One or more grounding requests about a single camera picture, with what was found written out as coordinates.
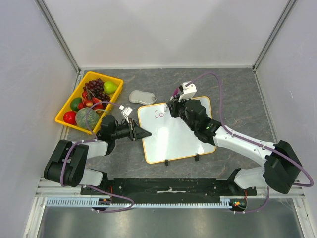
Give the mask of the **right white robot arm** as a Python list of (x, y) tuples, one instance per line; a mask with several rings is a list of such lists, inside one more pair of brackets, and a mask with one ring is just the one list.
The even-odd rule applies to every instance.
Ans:
[(201, 142), (232, 150), (259, 165), (236, 169), (226, 186), (230, 194), (238, 195), (253, 186), (268, 186), (287, 194), (295, 184), (301, 163), (288, 142), (261, 142), (224, 127), (208, 117), (206, 108), (196, 99), (180, 100), (176, 96), (167, 102), (167, 107), (171, 116), (181, 118)]

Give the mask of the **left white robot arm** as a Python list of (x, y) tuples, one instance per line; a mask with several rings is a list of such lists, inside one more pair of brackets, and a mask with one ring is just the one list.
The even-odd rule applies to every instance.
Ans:
[(118, 124), (114, 116), (105, 116), (97, 139), (58, 142), (44, 169), (44, 178), (70, 187), (88, 182), (96, 194), (103, 195), (107, 193), (109, 184), (103, 180), (103, 173), (86, 169), (86, 161), (89, 158), (109, 155), (118, 139), (127, 137), (131, 141), (136, 141), (151, 135), (132, 118)]

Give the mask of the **orange framed whiteboard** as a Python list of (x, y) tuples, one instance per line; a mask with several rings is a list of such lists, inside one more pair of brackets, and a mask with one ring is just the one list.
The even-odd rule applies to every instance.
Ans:
[(137, 114), (139, 126), (152, 134), (142, 139), (149, 164), (211, 154), (216, 150), (215, 146), (201, 142), (180, 117), (173, 118), (166, 103), (141, 106)]

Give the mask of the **purple capped white marker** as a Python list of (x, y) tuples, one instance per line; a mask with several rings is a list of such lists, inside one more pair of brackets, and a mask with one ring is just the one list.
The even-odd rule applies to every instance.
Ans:
[(167, 110), (169, 109), (168, 103), (169, 103), (170, 101), (172, 101), (172, 100), (175, 98), (175, 96), (178, 94), (178, 91), (179, 91), (179, 88), (176, 88), (175, 91), (173, 92), (171, 98), (166, 102), (166, 106), (165, 106), (165, 108), (164, 108), (164, 111), (165, 111), (165, 112), (167, 112)]

